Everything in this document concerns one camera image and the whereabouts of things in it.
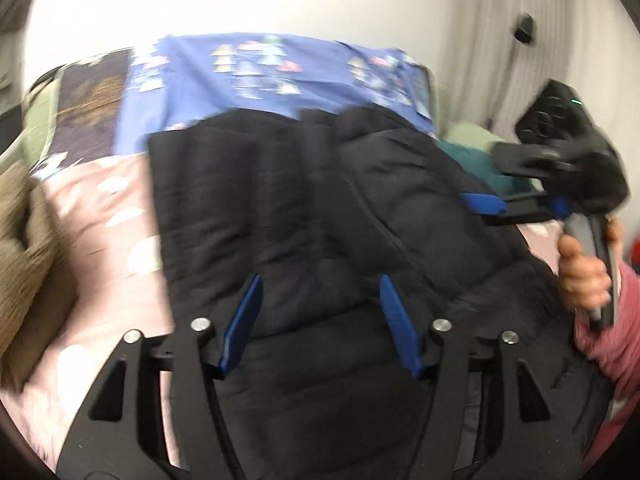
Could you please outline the person's right hand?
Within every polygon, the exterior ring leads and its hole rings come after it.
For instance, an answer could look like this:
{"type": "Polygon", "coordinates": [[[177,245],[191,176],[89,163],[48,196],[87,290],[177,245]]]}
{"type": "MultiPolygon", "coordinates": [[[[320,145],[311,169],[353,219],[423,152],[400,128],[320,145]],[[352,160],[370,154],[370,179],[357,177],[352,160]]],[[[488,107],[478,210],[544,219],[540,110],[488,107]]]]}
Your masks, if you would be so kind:
{"type": "Polygon", "coordinates": [[[565,307],[579,314],[606,307],[614,282],[606,264],[587,256],[578,239],[568,234],[560,236],[558,252],[560,294],[565,307]]]}

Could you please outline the pink sweater right forearm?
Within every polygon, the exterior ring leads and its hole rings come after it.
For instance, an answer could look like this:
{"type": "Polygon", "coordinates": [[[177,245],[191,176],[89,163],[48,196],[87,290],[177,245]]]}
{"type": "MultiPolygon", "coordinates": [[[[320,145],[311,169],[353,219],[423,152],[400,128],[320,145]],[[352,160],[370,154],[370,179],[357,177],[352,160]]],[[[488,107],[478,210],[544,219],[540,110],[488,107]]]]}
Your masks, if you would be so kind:
{"type": "Polygon", "coordinates": [[[617,323],[601,333],[588,330],[582,318],[575,322],[578,349],[596,361],[615,384],[617,410],[603,423],[585,458],[590,468],[618,437],[639,404],[639,277],[626,263],[620,265],[620,302],[617,323]]]}

